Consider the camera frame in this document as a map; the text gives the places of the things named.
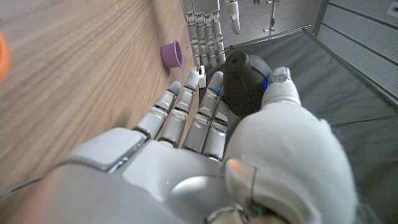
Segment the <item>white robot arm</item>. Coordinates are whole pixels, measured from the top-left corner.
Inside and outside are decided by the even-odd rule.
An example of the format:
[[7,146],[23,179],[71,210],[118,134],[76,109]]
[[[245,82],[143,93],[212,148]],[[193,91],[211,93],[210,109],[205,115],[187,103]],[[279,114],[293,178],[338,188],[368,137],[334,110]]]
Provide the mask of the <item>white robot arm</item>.
[[301,107],[289,69],[265,77],[261,109],[225,152],[223,76],[211,79],[182,149],[197,72],[182,90],[172,83],[132,131],[74,148],[11,223],[352,223],[347,157],[328,123]]
[[[215,67],[216,50],[221,63],[225,63],[223,37],[220,26],[220,4],[218,0],[182,0],[185,8],[185,18],[192,45],[193,59],[200,66],[200,58],[204,66],[208,65],[207,51],[211,66]],[[232,30],[239,34],[239,10],[237,0],[226,0],[231,16]]]

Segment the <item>wood grain surface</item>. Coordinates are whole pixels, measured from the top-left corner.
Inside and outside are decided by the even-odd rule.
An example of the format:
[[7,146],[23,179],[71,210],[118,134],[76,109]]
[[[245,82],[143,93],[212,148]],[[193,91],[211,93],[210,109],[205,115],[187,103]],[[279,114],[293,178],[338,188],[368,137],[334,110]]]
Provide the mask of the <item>wood grain surface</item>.
[[[180,80],[161,46],[178,40],[188,51],[184,77],[193,66],[179,0],[0,0],[0,29],[12,55],[0,84],[0,194],[81,142],[133,128]],[[0,223],[29,192],[0,201]]]

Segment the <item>gray mat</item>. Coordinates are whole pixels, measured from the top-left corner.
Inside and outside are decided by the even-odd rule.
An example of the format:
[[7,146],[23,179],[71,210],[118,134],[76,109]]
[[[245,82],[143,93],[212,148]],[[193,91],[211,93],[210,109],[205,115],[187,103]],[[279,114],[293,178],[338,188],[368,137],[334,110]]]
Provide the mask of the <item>gray mat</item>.
[[[290,68],[303,106],[326,119],[343,144],[361,200],[382,221],[398,223],[397,105],[308,34],[233,50],[258,55],[271,69]],[[208,68],[208,80],[215,70],[223,67]]]

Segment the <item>wire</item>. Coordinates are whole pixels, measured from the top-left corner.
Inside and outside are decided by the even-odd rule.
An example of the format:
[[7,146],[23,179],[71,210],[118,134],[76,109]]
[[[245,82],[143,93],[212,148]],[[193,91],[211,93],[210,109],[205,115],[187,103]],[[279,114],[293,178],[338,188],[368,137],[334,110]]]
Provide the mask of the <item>wire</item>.
[[35,178],[33,180],[30,180],[30,181],[28,181],[28,182],[26,182],[26,183],[24,183],[24,184],[22,184],[22,185],[20,185],[20,186],[18,186],[16,188],[14,188],[14,189],[9,190],[8,192],[0,195],[0,200],[3,199],[3,198],[6,198],[6,197],[12,195],[13,193],[18,192],[18,191],[20,191],[20,190],[22,190],[22,189],[24,189],[24,188],[26,188],[26,187],[28,187],[28,186],[30,186],[32,184],[36,184],[37,182],[41,181],[43,179],[43,177],[44,177],[44,175],[41,176],[41,177],[37,177],[37,178]]

